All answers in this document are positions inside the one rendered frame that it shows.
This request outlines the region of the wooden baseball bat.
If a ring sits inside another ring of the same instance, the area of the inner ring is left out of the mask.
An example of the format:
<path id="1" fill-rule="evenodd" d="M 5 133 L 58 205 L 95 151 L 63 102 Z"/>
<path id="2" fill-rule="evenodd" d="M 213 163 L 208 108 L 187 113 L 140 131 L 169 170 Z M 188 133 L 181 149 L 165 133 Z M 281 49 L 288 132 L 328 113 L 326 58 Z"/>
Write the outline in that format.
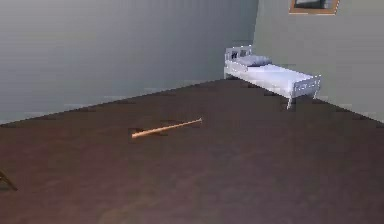
<path id="1" fill-rule="evenodd" d="M 179 124 L 175 124 L 175 125 L 170 125 L 170 126 L 158 127 L 158 128 L 154 128 L 154 129 L 150 129 L 150 130 L 139 131 L 139 132 L 132 133 L 131 137 L 134 139 L 134 138 L 139 138 L 139 137 L 143 137 L 143 136 L 148 136 L 148 135 L 151 135 L 151 134 L 158 134 L 160 132 L 168 131 L 170 129 L 175 129 L 175 128 L 179 128 L 179 127 L 183 127 L 183 126 L 187 126 L 187 125 L 192 125 L 192 124 L 199 123 L 199 122 L 201 123 L 202 121 L 203 121 L 203 119 L 199 118 L 197 120 L 188 121 L 188 122 L 184 122 L 184 123 L 179 123 Z"/>

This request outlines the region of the grey pillow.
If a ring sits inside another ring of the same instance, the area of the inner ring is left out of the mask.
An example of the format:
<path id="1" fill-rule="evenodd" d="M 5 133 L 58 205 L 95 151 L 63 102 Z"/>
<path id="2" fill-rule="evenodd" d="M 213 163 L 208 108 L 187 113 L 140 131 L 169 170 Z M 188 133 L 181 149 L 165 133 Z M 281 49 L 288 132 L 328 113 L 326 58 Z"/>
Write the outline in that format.
<path id="1" fill-rule="evenodd" d="M 272 60 L 266 56 L 247 55 L 244 57 L 239 57 L 237 62 L 247 67 L 258 67 L 271 64 Z"/>

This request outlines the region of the white bed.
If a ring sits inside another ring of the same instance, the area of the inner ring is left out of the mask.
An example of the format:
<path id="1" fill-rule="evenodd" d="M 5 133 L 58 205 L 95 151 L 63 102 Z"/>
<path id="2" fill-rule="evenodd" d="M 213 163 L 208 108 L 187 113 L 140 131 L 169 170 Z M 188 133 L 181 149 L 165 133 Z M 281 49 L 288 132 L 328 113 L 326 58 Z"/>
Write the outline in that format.
<path id="1" fill-rule="evenodd" d="M 255 55 L 252 46 L 238 46 L 225 49 L 224 78 L 235 77 L 264 88 L 272 93 L 288 99 L 286 109 L 290 109 L 292 101 L 300 96 L 316 97 L 321 87 L 320 75 L 308 75 L 273 63 L 258 67 L 247 67 L 237 62 L 239 57 Z"/>

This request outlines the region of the wood framed wall picture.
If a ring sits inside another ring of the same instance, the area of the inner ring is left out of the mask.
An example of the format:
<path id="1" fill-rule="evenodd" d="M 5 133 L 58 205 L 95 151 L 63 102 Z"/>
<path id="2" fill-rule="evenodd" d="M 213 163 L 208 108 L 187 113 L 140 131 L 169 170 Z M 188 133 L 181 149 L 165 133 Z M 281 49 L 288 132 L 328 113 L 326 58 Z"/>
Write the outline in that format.
<path id="1" fill-rule="evenodd" d="M 291 0 L 289 13 L 297 15 L 335 15 L 340 0 Z"/>

